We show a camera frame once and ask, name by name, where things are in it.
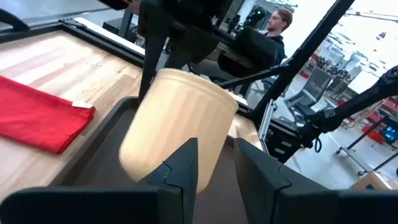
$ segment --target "red cloth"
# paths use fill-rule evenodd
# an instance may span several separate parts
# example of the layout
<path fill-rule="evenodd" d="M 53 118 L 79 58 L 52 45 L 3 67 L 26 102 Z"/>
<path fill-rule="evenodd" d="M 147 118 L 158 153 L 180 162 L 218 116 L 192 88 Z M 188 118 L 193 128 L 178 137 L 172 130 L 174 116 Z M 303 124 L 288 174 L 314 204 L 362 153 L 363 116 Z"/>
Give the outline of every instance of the red cloth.
<path fill-rule="evenodd" d="M 94 112 L 0 76 L 0 136 L 61 154 Z"/>

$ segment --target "black tray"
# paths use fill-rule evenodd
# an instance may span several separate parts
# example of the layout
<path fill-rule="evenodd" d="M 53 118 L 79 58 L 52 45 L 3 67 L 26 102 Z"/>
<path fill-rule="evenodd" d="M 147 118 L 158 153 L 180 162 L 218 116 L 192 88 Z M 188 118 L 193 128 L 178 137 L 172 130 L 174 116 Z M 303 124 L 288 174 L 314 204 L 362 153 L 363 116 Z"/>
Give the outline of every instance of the black tray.
<path fill-rule="evenodd" d="M 119 148 L 134 119 L 136 97 L 122 99 L 50 185 L 95 189 L 135 184 L 118 159 Z M 196 197 L 193 223 L 248 223 L 236 180 L 233 149 L 225 146 L 209 186 Z"/>

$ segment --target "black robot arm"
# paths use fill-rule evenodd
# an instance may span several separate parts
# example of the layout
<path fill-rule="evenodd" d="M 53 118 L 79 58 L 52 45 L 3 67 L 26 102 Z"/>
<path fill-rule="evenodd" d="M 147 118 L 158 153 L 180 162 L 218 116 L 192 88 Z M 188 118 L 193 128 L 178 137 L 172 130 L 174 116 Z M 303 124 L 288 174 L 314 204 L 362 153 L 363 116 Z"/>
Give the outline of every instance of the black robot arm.
<path fill-rule="evenodd" d="M 321 133 L 336 130 L 344 119 L 388 96 L 398 95 L 398 66 L 383 74 L 380 79 L 363 93 L 350 99 L 343 105 L 330 110 L 319 111 L 298 129 L 305 147 L 311 147 L 312 141 Z"/>

